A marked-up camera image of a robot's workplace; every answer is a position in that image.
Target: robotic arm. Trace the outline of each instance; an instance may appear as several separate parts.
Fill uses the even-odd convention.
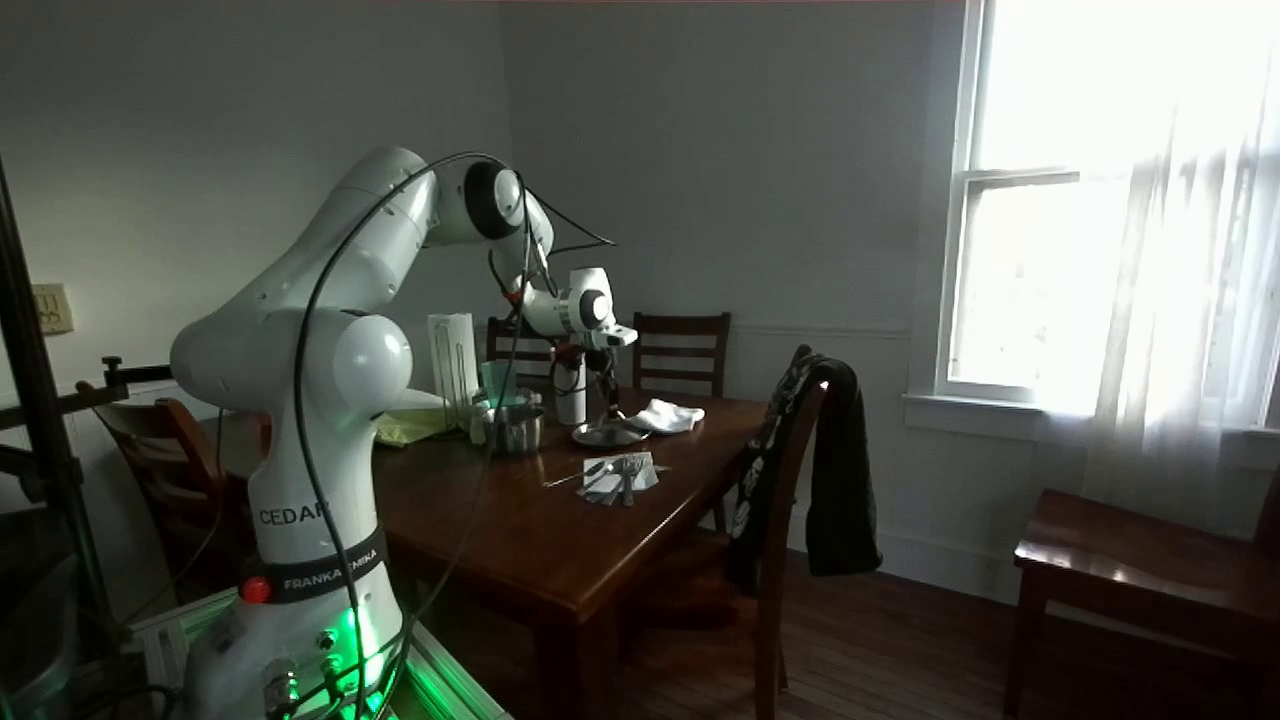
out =
[[[373,711],[404,634],[373,502],[373,418],[441,408],[408,389],[411,347],[378,316],[426,244],[493,244],[529,330],[582,347],[626,345],[605,267],[553,291],[553,222],[493,162],[354,166],[303,237],[171,345],[174,382],[219,408],[272,418],[249,485],[258,571],[188,657],[188,716]]]

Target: wooden chair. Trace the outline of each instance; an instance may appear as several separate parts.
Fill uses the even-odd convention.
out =
[[[639,397],[724,397],[724,355],[733,311],[652,316],[636,311],[633,389]]]
[[[762,425],[750,489],[750,539],[695,528],[657,560],[618,614],[624,659],[652,673],[748,670],[754,716],[774,716],[786,684],[780,647],[786,519],[807,435],[827,389],[786,372],[780,413]]]
[[[1280,474],[1253,539],[1227,539],[1129,510],[1044,494],[1017,554],[1018,609],[1002,711],[1018,711],[1046,606],[1192,639],[1267,682],[1280,659]]]
[[[530,337],[519,316],[489,316],[482,324],[482,361],[514,382],[514,389],[553,389],[556,347]]]
[[[174,599],[234,583],[256,556],[249,481],[216,470],[188,405],[159,397],[153,405],[94,405],[91,413],[147,506]]]

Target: white curtain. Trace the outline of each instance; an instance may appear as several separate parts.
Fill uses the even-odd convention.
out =
[[[1085,494],[1211,524],[1218,434],[1263,425],[1280,361],[1280,0],[1147,21]]]

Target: white wall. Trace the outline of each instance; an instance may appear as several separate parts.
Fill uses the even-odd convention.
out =
[[[1007,549],[1078,447],[1022,413],[913,405],[926,382],[959,0],[508,4],[514,162],[618,239],[618,307],[733,307],[728,394],[792,345],[867,394],[886,571],[1007,598]],[[1258,470],[1214,528],[1249,532]]]
[[[494,4],[0,0],[0,18],[0,162],[31,282],[68,283],[77,311],[77,334],[46,339],[62,394],[100,382],[100,355],[166,361],[363,151],[510,149]],[[404,311],[446,264],[480,271],[441,254]],[[156,549],[94,422],[68,429],[125,614],[153,587]]]

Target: wooden floor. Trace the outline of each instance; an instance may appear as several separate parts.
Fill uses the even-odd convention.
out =
[[[514,716],[540,711],[530,639],[494,615],[441,606],[434,637]],[[807,578],[796,560],[783,599],[786,694],[780,716],[992,720],[1002,694],[1010,609],[893,580]],[[740,720],[748,682],[624,673],[624,720]],[[1244,682],[1227,659],[1121,634],[1046,622],[1022,720],[1244,720]]]

